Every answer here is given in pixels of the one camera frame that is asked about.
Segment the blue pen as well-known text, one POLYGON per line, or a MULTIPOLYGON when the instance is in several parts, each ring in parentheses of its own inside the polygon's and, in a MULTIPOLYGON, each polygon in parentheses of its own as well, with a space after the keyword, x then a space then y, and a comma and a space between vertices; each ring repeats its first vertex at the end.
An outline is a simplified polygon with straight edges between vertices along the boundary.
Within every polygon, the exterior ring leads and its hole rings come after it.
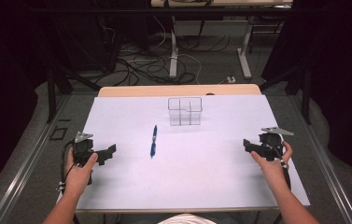
POLYGON ((153 128, 153 135, 152 135, 152 142, 151 142, 151 147, 150 147, 150 157, 153 158, 156 154, 156 139, 157 139, 157 125, 154 126, 153 128))

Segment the person's right hand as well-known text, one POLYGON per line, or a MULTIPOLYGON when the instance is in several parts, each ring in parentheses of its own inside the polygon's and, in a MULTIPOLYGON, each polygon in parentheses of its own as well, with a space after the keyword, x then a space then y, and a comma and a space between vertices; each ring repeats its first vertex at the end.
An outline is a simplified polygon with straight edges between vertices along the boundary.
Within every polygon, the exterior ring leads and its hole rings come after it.
POLYGON ((282 145, 285 148, 285 152, 280 160, 267 161, 254 151, 250 153, 253 160, 260 166, 267 182, 279 183, 281 180, 289 180, 289 159, 293 150, 286 141, 283 141, 282 145))

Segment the metal floor rail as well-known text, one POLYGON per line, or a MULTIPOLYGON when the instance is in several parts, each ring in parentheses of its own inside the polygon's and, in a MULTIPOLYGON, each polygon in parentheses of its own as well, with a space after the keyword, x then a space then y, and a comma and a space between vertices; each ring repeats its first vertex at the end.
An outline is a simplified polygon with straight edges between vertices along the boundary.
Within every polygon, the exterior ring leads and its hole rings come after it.
POLYGON ((334 167, 330 158, 328 157, 328 154, 325 152, 324 147, 319 143, 319 140, 312 126, 305 121, 302 115, 302 106, 300 105, 298 97, 290 96, 289 101, 299 122, 307 132, 309 141, 313 145, 313 154, 315 155, 321 173, 323 174, 327 185, 329 186, 331 195, 343 216, 345 224, 352 224, 352 205, 348 200, 348 197, 345 194, 345 190, 334 171, 334 167))
POLYGON ((38 100, 31 122, 0 174, 0 224, 40 224, 56 203, 62 149, 71 132, 71 123, 64 119, 70 100, 60 98, 52 122, 47 122, 46 100, 38 100))

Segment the white desk leg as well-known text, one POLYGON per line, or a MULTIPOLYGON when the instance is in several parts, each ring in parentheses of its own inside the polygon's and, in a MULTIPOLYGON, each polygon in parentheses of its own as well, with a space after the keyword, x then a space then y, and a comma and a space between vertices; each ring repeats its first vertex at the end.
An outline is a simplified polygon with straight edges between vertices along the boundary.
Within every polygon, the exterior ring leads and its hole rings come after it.
POLYGON ((240 62, 243 76, 245 79, 252 78, 250 68, 248 65, 248 61, 247 61, 247 57, 246 57, 246 54, 248 52, 249 40, 251 37, 251 31, 253 28, 253 25, 251 24, 251 20, 252 20, 252 18, 249 17, 246 22, 246 29, 245 29, 245 34, 244 34, 244 38, 243 38, 243 47, 241 47, 240 49, 237 50, 239 62, 240 62))
POLYGON ((178 48, 176 45, 176 34, 175 34, 175 18, 172 18, 172 25, 171 25, 171 56, 170 59, 170 67, 169 67, 169 77, 175 78, 177 75, 177 57, 178 57, 178 48))

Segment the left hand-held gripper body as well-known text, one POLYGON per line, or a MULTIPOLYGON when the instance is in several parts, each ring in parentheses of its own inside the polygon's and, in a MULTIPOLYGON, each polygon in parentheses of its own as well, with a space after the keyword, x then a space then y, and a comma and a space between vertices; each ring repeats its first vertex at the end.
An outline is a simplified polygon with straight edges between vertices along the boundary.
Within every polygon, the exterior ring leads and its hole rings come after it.
POLYGON ((77 166, 83 167, 93 153, 92 134, 78 132, 73 143, 73 158, 77 166))

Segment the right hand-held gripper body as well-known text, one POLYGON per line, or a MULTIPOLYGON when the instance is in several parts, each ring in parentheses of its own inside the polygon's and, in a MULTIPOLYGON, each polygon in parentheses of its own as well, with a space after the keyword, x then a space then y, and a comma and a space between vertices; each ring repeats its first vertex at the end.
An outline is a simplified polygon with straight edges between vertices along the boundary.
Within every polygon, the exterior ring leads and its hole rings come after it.
POLYGON ((267 161, 281 159, 283 156, 283 135, 293 135, 293 132, 284 130, 279 127, 262 128, 263 133, 260 134, 260 148, 257 153, 267 161))

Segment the wooden table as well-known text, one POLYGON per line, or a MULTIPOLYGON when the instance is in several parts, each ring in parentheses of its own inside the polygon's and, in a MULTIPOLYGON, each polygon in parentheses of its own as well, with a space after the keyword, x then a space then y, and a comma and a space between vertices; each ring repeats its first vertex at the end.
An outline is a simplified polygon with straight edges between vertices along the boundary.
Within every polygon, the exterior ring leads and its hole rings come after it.
POLYGON ((103 87, 99 97, 156 97, 201 95, 261 95, 255 84, 165 85, 103 87))

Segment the black metal stand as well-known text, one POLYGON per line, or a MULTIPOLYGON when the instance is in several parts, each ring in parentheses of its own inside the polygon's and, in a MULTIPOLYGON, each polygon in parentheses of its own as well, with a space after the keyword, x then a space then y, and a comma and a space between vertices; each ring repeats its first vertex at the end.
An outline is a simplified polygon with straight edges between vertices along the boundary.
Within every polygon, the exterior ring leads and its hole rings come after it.
POLYGON ((46 72, 49 100, 47 123, 51 123, 57 115, 56 91, 59 90, 61 94, 70 95, 74 90, 69 78, 78 81, 94 91, 101 90, 101 87, 62 65, 51 49, 49 39, 39 24, 35 20, 30 20, 27 24, 31 30, 33 48, 46 72))
POLYGON ((311 124, 309 105, 312 81, 312 64, 314 63, 314 60, 314 51, 312 49, 308 49, 296 65, 292 65, 286 72, 280 73, 272 80, 266 81, 265 83, 259 85, 260 90, 264 91, 270 86, 277 84, 286 78, 290 78, 290 82, 286 87, 286 94, 295 95, 298 90, 302 90, 302 116, 308 125, 311 124))

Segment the white background desk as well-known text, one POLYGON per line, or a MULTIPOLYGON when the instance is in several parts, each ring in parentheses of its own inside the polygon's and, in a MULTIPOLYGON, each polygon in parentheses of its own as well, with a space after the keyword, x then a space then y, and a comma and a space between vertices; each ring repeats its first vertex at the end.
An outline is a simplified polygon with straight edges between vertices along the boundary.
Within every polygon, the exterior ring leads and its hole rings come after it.
POLYGON ((294 0, 150 0, 152 7, 202 7, 207 2, 211 7, 241 7, 241 6, 282 6, 291 5, 294 0))

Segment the white table mat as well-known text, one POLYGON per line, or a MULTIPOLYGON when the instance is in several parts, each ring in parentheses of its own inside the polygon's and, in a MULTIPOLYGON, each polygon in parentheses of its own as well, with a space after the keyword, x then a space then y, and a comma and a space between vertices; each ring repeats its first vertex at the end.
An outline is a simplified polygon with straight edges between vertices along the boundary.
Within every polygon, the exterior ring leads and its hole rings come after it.
POLYGON ((263 95, 209 95, 200 125, 172 126, 165 97, 97 97, 85 125, 97 149, 116 145, 96 166, 80 212, 204 212, 277 206, 243 140, 259 141, 275 116, 263 95), (156 154, 150 157, 157 125, 156 154))

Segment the person's left hand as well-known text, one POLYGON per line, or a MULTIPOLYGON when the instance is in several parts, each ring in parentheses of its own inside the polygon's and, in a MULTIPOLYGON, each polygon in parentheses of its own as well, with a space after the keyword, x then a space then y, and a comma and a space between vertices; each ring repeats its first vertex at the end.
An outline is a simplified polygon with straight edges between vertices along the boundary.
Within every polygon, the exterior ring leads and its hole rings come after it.
POLYGON ((97 162, 98 155, 92 153, 88 161, 82 167, 78 167, 74 163, 74 149, 71 147, 68 151, 67 162, 65 165, 65 191, 63 196, 66 199, 76 199, 83 194, 88 185, 92 167, 97 162))

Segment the person's white shirt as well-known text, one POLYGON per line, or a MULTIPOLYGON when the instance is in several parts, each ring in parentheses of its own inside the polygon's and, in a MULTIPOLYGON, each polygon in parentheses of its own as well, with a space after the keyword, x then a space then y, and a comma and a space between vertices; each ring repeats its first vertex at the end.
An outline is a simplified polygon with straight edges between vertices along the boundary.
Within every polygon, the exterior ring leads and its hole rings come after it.
POLYGON ((216 224, 214 221, 193 214, 179 214, 169 217, 158 224, 216 224))

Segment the clear plastic divided container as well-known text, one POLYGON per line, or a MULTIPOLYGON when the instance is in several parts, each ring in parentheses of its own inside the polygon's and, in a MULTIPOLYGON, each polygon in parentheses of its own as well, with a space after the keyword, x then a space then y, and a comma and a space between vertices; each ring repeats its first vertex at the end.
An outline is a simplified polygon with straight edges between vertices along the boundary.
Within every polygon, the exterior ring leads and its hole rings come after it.
POLYGON ((167 102, 172 126, 200 125, 203 112, 201 97, 173 97, 167 102))

